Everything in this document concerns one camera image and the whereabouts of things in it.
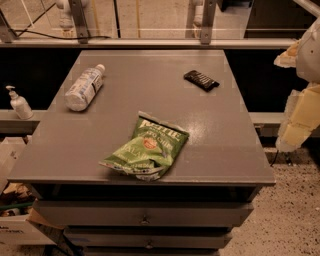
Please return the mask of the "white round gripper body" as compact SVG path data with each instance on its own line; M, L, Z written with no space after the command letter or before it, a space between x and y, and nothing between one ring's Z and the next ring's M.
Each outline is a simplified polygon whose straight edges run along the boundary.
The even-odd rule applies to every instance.
M303 34L296 56L297 75L312 83L320 83L320 17Z

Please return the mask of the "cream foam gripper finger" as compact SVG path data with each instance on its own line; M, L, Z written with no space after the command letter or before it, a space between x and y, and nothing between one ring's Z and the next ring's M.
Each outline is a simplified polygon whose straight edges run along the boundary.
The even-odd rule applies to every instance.
M296 41L286 51L282 52L274 60L274 64L282 68L295 68L296 67L296 56L300 41Z
M292 90L280 124L276 148L293 152L320 125L320 84L309 83L302 91Z

